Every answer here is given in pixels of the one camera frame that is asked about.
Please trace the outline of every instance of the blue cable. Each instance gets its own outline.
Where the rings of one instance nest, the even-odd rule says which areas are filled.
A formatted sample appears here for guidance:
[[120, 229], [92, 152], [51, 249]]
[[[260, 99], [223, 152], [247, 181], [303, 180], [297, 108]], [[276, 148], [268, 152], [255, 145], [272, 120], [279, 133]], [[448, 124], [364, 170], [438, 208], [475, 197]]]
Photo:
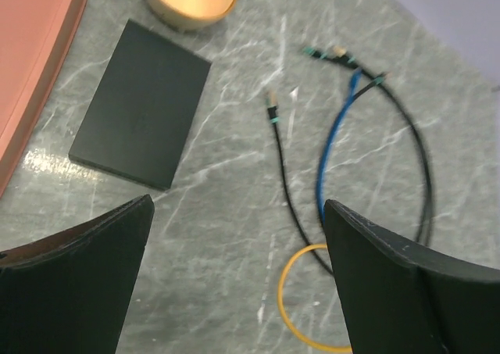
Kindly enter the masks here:
[[354, 102], [355, 90], [358, 87], [359, 79], [361, 78], [362, 71], [357, 69], [354, 71], [351, 80], [349, 81], [349, 93], [348, 97], [345, 99], [344, 106], [335, 118], [334, 124], [331, 127], [330, 133], [328, 134], [327, 143], [321, 155], [320, 165], [318, 167], [318, 180], [316, 181], [316, 204], [318, 207], [318, 214], [320, 215], [321, 223], [325, 221], [324, 204], [325, 200], [323, 198], [323, 182], [325, 177], [325, 171], [327, 169], [328, 158], [330, 156], [330, 151], [334, 145], [334, 139], [337, 135], [338, 129], [340, 128], [342, 121], [344, 120], [345, 114], [347, 113], [349, 107]]

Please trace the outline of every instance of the gray marble table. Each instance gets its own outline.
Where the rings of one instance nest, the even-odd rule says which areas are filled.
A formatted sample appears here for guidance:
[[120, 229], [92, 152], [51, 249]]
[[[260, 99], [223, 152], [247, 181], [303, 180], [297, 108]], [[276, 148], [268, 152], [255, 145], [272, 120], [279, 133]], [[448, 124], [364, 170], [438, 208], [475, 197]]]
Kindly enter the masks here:
[[[67, 159], [129, 17], [214, 62], [174, 186], [163, 193]], [[349, 73], [301, 55], [304, 42], [344, 45], [393, 73], [432, 153], [433, 247], [498, 266], [491, 83], [391, 0], [239, 0], [227, 20], [194, 34], [164, 26], [144, 0], [89, 0], [0, 201], [2, 247], [149, 193], [156, 214], [118, 353], [305, 352], [275, 303], [280, 271], [302, 243], [284, 206], [262, 92], [272, 86], [279, 95], [293, 196], [312, 238], [323, 241], [313, 204], [317, 158]], [[422, 184], [412, 139], [378, 93], [348, 114], [326, 182], [327, 197], [371, 220], [406, 236], [416, 229]], [[348, 343], [334, 282], [311, 257], [292, 270], [285, 302], [306, 334]]]

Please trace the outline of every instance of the pink box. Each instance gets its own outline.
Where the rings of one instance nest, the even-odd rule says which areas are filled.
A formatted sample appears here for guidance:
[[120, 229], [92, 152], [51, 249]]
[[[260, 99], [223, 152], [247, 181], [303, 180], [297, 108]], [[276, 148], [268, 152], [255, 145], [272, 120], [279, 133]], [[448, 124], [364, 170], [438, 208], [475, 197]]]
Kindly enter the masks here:
[[0, 196], [63, 64], [87, 0], [0, 0]]

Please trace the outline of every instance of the black tablet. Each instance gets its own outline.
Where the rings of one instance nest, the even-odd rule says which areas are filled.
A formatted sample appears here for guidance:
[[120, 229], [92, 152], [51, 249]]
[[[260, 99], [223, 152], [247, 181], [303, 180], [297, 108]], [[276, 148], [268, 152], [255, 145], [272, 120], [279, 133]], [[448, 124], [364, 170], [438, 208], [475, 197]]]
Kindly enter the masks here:
[[170, 188], [209, 70], [209, 61], [129, 20], [70, 159]]

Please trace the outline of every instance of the yellow cable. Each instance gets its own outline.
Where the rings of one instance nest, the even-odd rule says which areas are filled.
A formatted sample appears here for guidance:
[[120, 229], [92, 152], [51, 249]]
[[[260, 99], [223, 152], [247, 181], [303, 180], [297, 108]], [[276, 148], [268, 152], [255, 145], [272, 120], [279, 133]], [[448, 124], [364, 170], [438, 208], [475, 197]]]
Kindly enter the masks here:
[[310, 245], [307, 247], [304, 247], [300, 251], [296, 252], [290, 260], [288, 260], [288, 263], [286, 266], [284, 266], [283, 272], [281, 273], [280, 277], [280, 282], [278, 282], [278, 293], [277, 293], [277, 302], [278, 302], [278, 309], [280, 310], [280, 315], [281, 318], [283, 319], [284, 323], [287, 325], [287, 327], [290, 329], [291, 333], [295, 335], [299, 340], [305, 342], [307, 345], [318, 349], [318, 350], [323, 350], [324, 352], [352, 352], [351, 346], [329, 346], [325, 344], [321, 344], [319, 342], [313, 341], [307, 336], [305, 336], [301, 331], [299, 331], [294, 324], [291, 322], [290, 318], [288, 317], [286, 311], [284, 310], [283, 306], [283, 286], [284, 282], [287, 279], [288, 272], [290, 271], [291, 266], [294, 265], [295, 261], [300, 258], [302, 255], [304, 255], [306, 252], [316, 250], [316, 249], [327, 249], [327, 244], [326, 243], [319, 243], [317, 245]]

